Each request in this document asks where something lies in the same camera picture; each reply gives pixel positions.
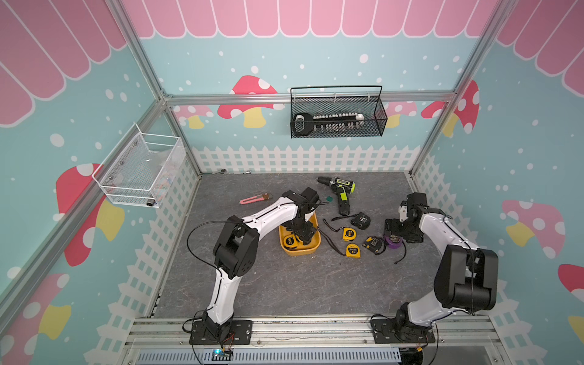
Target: black wire basket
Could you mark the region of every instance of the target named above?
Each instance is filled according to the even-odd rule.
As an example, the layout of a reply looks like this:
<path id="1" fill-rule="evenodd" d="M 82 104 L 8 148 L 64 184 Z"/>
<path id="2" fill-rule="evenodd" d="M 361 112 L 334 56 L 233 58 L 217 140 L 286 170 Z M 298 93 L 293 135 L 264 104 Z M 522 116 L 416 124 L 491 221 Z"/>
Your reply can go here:
<path id="1" fill-rule="evenodd" d="M 307 86 L 290 89 L 292 138 L 378 137 L 387 114 L 381 86 Z"/>

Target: cordless drill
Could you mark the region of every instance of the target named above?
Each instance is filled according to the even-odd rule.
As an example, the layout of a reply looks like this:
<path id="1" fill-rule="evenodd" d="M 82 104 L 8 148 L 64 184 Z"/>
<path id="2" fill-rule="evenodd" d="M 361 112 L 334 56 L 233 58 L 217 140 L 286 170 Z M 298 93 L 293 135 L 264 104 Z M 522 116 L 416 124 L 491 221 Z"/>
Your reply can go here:
<path id="1" fill-rule="evenodd" d="M 347 194 L 351 194 L 355 191 L 355 183 L 339 178 L 327 178 L 326 176 L 319 176 L 317 181 L 323 185 L 330 186 L 332 191 L 336 193 L 336 196 L 339 199 L 339 214 L 349 215 L 350 207 Z"/>

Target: pink utility knife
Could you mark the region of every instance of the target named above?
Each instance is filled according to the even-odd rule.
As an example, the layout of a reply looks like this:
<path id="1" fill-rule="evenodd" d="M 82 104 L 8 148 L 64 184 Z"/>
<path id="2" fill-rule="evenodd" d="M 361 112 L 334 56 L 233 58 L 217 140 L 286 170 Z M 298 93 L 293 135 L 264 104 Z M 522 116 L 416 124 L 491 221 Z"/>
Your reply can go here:
<path id="1" fill-rule="evenodd" d="M 270 194 L 270 193 L 264 193 L 264 194 L 252 196 L 250 198 L 242 199 L 242 200 L 239 201 L 239 203 L 241 205 L 243 205 L 243 204 L 255 203 L 256 201 L 269 200 L 271 198 L 272 198 L 272 194 Z"/>

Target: gray work surface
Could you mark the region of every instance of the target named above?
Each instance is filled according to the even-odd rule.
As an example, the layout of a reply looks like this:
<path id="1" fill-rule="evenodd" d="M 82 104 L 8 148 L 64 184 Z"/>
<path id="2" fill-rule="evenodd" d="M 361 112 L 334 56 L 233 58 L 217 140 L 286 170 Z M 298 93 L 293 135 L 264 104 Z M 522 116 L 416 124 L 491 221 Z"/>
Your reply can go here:
<path id="1" fill-rule="evenodd" d="M 401 201 L 411 193 L 403 172 L 204 175 L 154 317 L 192 317 L 209 305 L 215 270 L 195 259 L 186 247 L 187 235 L 195 226 L 232 215 L 251 215 L 288 190 L 302 193 L 311 187 L 322 201 L 333 197 L 333 202 L 317 208 L 316 215 L 321 229 L 344 252 L 347 242 L 342 240 L 342 233 L 332 232 L 322 223 L 323 218 L 330 222 L 339 212 L 331 189 L 317 182 L 319 175 L 355 181 L 355 191 L 349 195 L 351 214 L 362 211 L 371 217 L 368 229 L 357 230 L 355 243 L 361 248 L 361 258 L 340 256 L 324 240 L 312 255 L 288 256 L 280 246 L 278 231 L 273 230 L 260 241 L 255 264 L 241 279 L 235 316 L 383 314 L 432 290 L 440 256 L 427 237 L 422 244 L 407 244 L 408 254 L 397 265 L 394 262 L 404 254 L 403 248 L 387 248 L 376 256 L 361 246 L 368 236 L 382 236 L 386 218 L 398 218 Z M 239 204 L 241 199 L 263 192 L 273 198 Z M 349 221 L 331 225 L 350 226 Z M 222 228 L 223 223 L 207 224 L 192 234 L 189 244 L 197 256 L 214 262 L 213 247 Z"/>

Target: wire mesh basket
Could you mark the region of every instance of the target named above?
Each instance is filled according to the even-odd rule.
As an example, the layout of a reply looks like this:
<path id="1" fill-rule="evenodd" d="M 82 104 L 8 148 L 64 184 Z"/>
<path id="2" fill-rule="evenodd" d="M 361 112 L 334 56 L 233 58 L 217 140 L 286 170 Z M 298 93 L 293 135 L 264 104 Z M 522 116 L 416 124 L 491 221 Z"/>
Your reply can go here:
<path id="1" fill-rule="evenodd" d="M 292 138 L 376 137 L 387 115 L 379 85 L 290 89 Z"/>
<path id="2" fill-rule="evenodd" d="M 180 137 L 143 133 L 136 124 L 128 133 L 130 142 L 105 173 L 113 151 L 92 177 L 114 204 L 158 207 L 185 159 L 185 146 Z"/>

